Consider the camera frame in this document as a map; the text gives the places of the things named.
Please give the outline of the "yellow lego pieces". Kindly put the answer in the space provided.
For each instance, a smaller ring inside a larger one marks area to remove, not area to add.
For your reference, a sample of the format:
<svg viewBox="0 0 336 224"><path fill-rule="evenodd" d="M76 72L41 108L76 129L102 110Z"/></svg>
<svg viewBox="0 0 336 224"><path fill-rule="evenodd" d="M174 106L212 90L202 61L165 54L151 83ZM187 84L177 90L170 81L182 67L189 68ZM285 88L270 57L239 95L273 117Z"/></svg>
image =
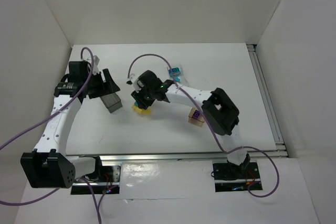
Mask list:
<svg viewBox="0 0 336 224"><path fill-rule="evenodd" d="M132 109L134 112L136 112L139 115L149 115L151 114L151 110L150 109L141 109L136 105L132 106Z"/></svg>

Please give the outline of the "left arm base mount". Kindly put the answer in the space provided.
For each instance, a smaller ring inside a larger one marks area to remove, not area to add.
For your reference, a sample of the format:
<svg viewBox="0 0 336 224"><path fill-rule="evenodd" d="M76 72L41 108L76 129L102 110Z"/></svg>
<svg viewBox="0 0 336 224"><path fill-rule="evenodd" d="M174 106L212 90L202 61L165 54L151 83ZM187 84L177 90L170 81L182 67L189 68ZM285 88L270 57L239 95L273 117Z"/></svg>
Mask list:
<svg viewBox="0 0 336 224"><path fill-rule="evenodd" d="M121 165L103 165L95 173L85 176L95 195L116 195L120 193ZM89 186L83 180L74 183L72 195L90 195Z"/></svg>

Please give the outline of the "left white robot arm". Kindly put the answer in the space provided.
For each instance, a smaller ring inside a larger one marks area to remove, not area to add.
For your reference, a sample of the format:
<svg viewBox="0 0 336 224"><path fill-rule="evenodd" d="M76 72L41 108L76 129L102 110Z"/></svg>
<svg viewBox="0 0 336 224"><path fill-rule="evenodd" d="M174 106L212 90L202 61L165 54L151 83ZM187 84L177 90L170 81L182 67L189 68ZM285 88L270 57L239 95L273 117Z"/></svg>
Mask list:
<svg viewBox="0 0 336 224"><path fill-rule="evenodd" d="M99 71L99 58L94 62L71 61L69 72L54 91L53 118L29 153L23 153L20 164L33 188L70 188L81 177L96 182L103 175L98 156L67 156L69 133L85 98L100 98L112 113L122 107L120 91L108 69Z"/></svg>

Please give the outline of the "purple rounded printed lego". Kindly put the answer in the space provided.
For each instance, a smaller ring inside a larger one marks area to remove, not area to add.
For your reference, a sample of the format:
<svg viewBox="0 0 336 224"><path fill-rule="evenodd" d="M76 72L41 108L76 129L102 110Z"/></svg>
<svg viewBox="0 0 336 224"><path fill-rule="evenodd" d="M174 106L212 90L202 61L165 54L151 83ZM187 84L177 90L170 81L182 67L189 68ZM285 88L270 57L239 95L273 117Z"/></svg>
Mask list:
<svg viewBox="0 0 336 224"><path fill-rule="evenodd" d="M200 112L195 110L193 115L192 115L192 118L198 120L200 118L200 116L201 116Z"/></svg>

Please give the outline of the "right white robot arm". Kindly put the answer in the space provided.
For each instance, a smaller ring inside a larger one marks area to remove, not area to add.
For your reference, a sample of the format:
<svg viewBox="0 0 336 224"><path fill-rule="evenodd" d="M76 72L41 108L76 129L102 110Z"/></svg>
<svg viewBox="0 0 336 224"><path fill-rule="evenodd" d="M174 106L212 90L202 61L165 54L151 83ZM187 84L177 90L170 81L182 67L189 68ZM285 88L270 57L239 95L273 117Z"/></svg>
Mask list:
<svg viewBox="0 0 336 224"><path fill-rule="evenodd" d="M220 150L226 153L231 171L245 172L250 157L240 136L239 110L223 89L204 91L170 79L163 82L150 70L139 76L130 74L127 84L133 86L131 95L140 109L148 109L154 101L196 108L215 136Z"/></svg>

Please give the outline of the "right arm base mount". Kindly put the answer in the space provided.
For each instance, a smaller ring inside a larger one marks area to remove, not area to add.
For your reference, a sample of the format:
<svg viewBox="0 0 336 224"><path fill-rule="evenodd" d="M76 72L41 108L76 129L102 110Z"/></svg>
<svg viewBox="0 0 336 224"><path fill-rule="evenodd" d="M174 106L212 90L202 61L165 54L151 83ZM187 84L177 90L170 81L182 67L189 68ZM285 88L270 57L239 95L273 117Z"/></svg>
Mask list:
<svg viewBox="0 0 336 224"><path fill-rule="evenodd" d="M214 179L215 192L262 190L259 168L256 162L249 163L242 174L235 174L228 163L213 163L211 176Z"/></svg>

